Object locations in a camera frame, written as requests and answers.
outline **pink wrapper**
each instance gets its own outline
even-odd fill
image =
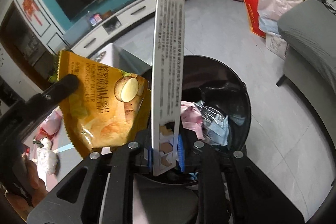
[[[181,101],[181,120],[184,128],[196,132],[197,138],[203,140],[203,117],[194,103]]]

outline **small box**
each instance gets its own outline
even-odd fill
[[[287,42],[283,40],[281,37],[266,34],[266,48],[271,52],[275,53],[278,57],[283,60],[286,58],[287,53]]]
[[[90,23],[93,27],[96,26],[101,21],[102,18],[100,17],[99,14],[94,14],[92,17],[90,17]]]

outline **sofa leg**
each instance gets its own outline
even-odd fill
[[[277,82],[277,86],[281,86],[286,79],[287,79],[287,76],[282,75],[281,78],[279,79],[279,81]]]

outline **tv cabinet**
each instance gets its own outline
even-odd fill
[[[141,24],[154,15],[156,0],[136,0],[119,10],[106,20],[100,22],[93,30],[86,34],[71,50],[83,57],[90,58],[107,43],[118,39],[125,32]]]

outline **red bag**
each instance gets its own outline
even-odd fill
[[[244,0],[244,2],[247,9],[251,32],[260,37],[265,37],[266,34],[259,29],[258,0]]]

